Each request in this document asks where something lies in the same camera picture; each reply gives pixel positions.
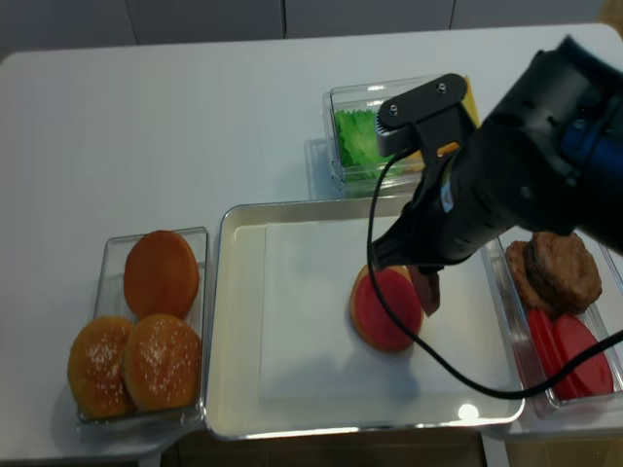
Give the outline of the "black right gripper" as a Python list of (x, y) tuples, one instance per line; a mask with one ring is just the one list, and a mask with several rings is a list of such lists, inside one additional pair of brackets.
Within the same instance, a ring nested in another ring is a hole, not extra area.
[(486, 123), (426, 175), (396, 223), (372, 244), (377, 269), (443, 268), (520, 226), (540, 230), (550, 147), (534, 132)]

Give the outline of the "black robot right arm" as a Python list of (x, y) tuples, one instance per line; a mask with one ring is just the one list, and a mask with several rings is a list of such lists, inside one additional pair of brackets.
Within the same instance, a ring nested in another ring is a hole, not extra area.
[(391, 162), (420, 152), (412, 199), (366, 242), (375, 269), (430, 274), (519, 227), (582, 231), (622, 247), (622, 75), (566, 38), (540, 52), (480, 124), (447, 74), (386, 101), (376, 119)]

